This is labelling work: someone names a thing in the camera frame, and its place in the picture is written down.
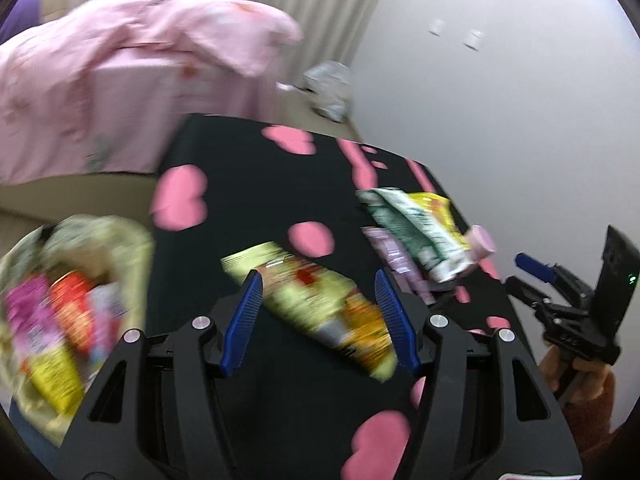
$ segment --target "pink bedspread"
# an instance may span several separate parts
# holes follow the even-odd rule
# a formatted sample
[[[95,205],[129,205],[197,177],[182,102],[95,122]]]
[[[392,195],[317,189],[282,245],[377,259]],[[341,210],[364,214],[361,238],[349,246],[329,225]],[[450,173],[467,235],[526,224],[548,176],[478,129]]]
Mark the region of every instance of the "pink bedspread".
[[[152,173],[184,114],[273,122],[300,39],[242,0],[90,0],[0,46],[0,184]]]

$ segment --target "pink bottle cap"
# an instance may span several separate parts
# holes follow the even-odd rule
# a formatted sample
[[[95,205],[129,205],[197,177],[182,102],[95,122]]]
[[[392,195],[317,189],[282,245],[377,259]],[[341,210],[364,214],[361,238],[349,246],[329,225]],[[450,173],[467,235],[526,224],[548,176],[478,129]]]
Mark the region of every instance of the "pink bottle cap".
[[[465,240],[469,244],[469,256],[474,262],[495,253],[495,243],[487,230],[479,225],[472,225],[465,233]]]

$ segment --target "human hand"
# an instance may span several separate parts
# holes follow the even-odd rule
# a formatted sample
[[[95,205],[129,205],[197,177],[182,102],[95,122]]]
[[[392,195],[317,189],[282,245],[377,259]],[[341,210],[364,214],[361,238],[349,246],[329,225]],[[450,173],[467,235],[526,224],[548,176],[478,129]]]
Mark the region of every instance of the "human hand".
[[[574,370],[585,372],[585,375],[569,402],[576,404],[601,396],[610,366],[601,361],[585,361],[579,358],[575,358],[571,366]],[[560,377],[566,370],[566,362],[560,359],[560,349],[556,345],[552,345],[538,368],[542,372],[546,384],[555,393],[559,388]]]

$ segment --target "red snack package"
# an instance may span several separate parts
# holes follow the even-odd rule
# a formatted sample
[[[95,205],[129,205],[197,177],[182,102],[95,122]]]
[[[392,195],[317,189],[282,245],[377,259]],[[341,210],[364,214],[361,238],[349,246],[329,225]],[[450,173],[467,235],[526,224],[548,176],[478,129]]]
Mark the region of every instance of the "red snack package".
[[[88,278],[78,270],[67,273],[49,287],[49,298],[56,319],[71,345],[83,354],[94,341],[94,316],[87,293]]]

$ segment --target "black tablecloth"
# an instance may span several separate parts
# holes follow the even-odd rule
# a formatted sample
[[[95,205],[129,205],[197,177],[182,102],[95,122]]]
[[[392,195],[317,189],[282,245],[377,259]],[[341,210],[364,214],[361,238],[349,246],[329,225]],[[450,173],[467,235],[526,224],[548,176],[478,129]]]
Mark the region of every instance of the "black tablecloth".
[[[316,153],[295,155],[263,136],[265,126],[191,116],[172,142],[159,173],[183,164],[199,167],[208,179],[208,216],[179,232],[156,228],[147,335],[172,332],[209,312],[217,298],[238,291],[222,270],[224,256],[270,240],[295,252],[287,231],[298,222],[322,222],[332,231],[334,252],[315,261],[351,278],[374,300],[374,274],[381,263],[360,232],[374,223],[354,194],[351,163],[331,137],[316,134]],[[363,153],[386,165],[377,170],[380,187],[422,191],[404,158],[380,149]],[[455,206],[452,212],[465,232],[467,224]],[[464,285],[471,302],[452,301],[448,316],[466,329],[484,328],[488,316],[505,317],[525,340],[500,282],[476,270]],[[402,367],[381,384],[262,309],[242,368],[219,381],[218,390],[245,478],[332,480],[339,478],[351,454],[351,437],[367,418],[399,410],[412,419],[413,384]]]

